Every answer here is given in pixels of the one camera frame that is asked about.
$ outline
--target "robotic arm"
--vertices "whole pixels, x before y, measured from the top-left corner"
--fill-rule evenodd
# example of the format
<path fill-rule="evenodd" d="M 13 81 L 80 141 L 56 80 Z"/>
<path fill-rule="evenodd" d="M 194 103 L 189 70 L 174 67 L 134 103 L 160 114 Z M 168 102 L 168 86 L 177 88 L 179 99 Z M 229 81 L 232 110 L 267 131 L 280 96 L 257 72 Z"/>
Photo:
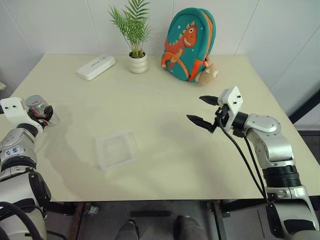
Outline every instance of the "robotic arm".
<path fill-rule="evenodd" d="M 219 98 L 201 96 L 200 99 L 219 108 L 213 124 L 187 115 L 193 123 L 211 133 L 220 127 L 230 139 L 227 131 L 233 130 L 235 136 L 253 143 L 266 182 L 262 195 L 266 199 L 271 233 L 286 240 L 320 239 L 315 211 L 306 187 L 300 182 L 292 147 L 281 133 L 280 123 L 270 116 L 239 112 L 243 98 L 236 86 L 225 89 Z"/>
<path fill-rule="evenodd" d="M 12 97 L 0 100 L 0 114 L 14 127 L 0 142 L 0 239 L 45 240 L 44 207 L 51 193 L 36 172 L 34 149 L 53 109 L 45 106 L 39 113 L 21 98 Z"/>

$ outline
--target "orange dinosaur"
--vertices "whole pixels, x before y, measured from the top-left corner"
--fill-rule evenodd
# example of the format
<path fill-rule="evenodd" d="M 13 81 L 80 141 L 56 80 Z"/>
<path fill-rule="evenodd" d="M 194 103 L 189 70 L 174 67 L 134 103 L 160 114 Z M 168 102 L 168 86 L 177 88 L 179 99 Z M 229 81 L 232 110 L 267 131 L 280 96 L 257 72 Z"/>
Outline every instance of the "orange dinosaur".
<path fill-rule="evenodd" d="M 179 41 L 175 40 L 173 43 L 168 43 L 168 38 L 164 42 L 165 53 L 161 60 L 161 66 L 163 69 L 167 67 L 166 62 L 170 61 L 169 70 L 172 72 L 172 67 L 176 64 L 177 60 L 166 52 L 174 54 L 177 58 L 185 53 L 184 47 L 192 48 L 197 41 L 197 26 L 195 21 L 186 26 L 186 29 L 182 31 L 183 35 L 179 35 Z"/>

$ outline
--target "beige tabletop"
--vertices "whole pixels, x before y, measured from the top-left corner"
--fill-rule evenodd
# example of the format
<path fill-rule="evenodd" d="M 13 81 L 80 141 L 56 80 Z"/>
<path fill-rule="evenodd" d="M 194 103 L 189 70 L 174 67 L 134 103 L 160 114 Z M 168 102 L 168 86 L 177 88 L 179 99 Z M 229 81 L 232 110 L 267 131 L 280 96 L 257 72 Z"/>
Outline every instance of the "beige tabletop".
<path fill-rule="evenodd" d="M 123 201 L 260 198 L 233 144 L 220 129 L 212 135 L 186 114 L 213 121 L 215 106 L 199 96 L 219 96 L 237 85 L 242 112 L 278 119 L 292 144 L 302 183 L 320 194 L 320 166 L 243 55 L 213 56 L 219 75 L 209 86 L 178 80 L 162 70 L 160 56 L 149 69 L 133 74 L 125 56 L 92 81 L 75 71 L 93 55 L 46 54 L 13 96 L 39 94 L 60 118 L 36 143 L 37 170 L 53 201 Z M 11 129 L 0 116 L 0 138 Z M 128 132 L 135 160 L 103 171 L 96 138 Z M 243 139 L 236 139 L 248 160 Z"/>

